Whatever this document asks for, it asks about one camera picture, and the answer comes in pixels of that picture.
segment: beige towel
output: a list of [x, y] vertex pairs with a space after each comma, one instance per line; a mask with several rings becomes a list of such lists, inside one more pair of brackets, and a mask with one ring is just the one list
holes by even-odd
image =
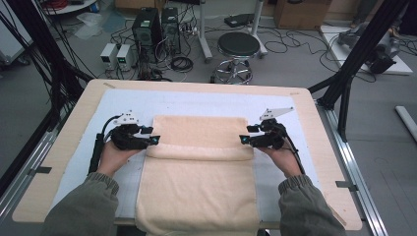
[[153, 235], [256, 235], [253, 149], [243, 118], [156, 116], [136, 224]]

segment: human arm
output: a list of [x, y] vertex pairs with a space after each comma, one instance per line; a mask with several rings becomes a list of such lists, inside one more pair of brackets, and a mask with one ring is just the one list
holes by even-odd
[[288, 145], [281, 149], [260, 147], [259, 150], [269, 155], [287, 177], [278, 187], [281, 235], [345, 235], [320, 190], [301, 173]]
[[119, 186], [112, 177], [137, 152], [106, 143], [97, 171], [50, 211], [41, 235], [108, 235], [118, 206]]

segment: round stool seat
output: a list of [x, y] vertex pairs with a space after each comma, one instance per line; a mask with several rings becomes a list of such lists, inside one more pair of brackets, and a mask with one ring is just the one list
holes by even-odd
[[228, 32], [218, 39], [218, 50], [231, 57], [252, 57], [260, 50], [260, 44], [250, 34]]

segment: gray sleeve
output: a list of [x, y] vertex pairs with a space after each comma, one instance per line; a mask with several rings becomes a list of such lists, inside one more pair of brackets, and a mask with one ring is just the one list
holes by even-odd
[[278, 189], [281, 235], [346, 235], [307, 175], [288, 178]]
[[41, 235], [109, 235], [118, 190], [112, 178], [91, 173], [46, 216]]

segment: white paper sheet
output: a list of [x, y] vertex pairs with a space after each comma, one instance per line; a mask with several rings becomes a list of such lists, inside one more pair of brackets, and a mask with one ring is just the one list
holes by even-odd
[[[289, 96], [109, 89], [101, 99], [79, 146], [68, 163], [52, 207], [71, 190], [84, 182], [89, 170], [89, 160], [92, 155], [95, 135], [101, 132], [104, 123], [112, 116], [132, 110], [139, 118], [140, 125], [145, 126], [151, 126], [155, 115], [244, 117], [248, 120], [249, 125], [255, 125], [261, 124], [260, 116], [267, 108], [288, 107], [294, 107], [294, 110], [277, 117], [276, 120], [286, 127], [289, 136], [299, 149], [306, 173], [310, 176], [314, 185], [320, 189], [298, 119], [297, 107]], [[109, 124], [106, 132], [113, 128], [114, 125]], [[117, 195], [119, 207], [116, 210], [116, 217], [135, 217], [135, 204], [145, 153], [145, 151], [142, 151], [131, 157], [129, 162], [114, 176], [120, 186]], [[279, 221], [279, 192], [277, 188], [285, 177], [270, 158], [257, 149], [255, 149], [254, 168], [260, 219], [262, 221]]]

